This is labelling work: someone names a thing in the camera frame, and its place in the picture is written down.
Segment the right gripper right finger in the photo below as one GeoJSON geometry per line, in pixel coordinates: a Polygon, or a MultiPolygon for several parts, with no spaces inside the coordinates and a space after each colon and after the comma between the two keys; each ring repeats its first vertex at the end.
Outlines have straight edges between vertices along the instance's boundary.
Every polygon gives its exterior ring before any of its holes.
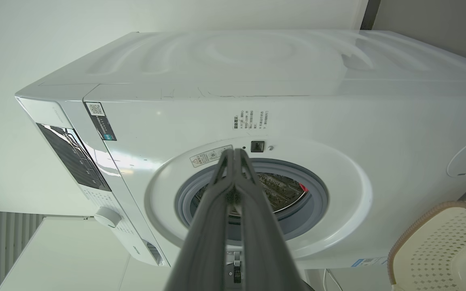
{"type": "Polygon", "coordinates": [[[240,196],[244,248],[244,290],[308,291],[300,278],[279,223],[248,154],[236,151],[236,190],[240,196]]]}

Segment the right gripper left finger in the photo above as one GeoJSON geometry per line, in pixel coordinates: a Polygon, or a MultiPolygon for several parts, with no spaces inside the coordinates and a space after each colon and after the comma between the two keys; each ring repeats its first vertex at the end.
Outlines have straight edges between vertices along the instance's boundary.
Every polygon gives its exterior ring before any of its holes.
{"type": "Polygon", "coordinates": [[[233,190],[234,150],[225,150],[193,218],[165,291],[222,291],[228,195],[233,190]]]}

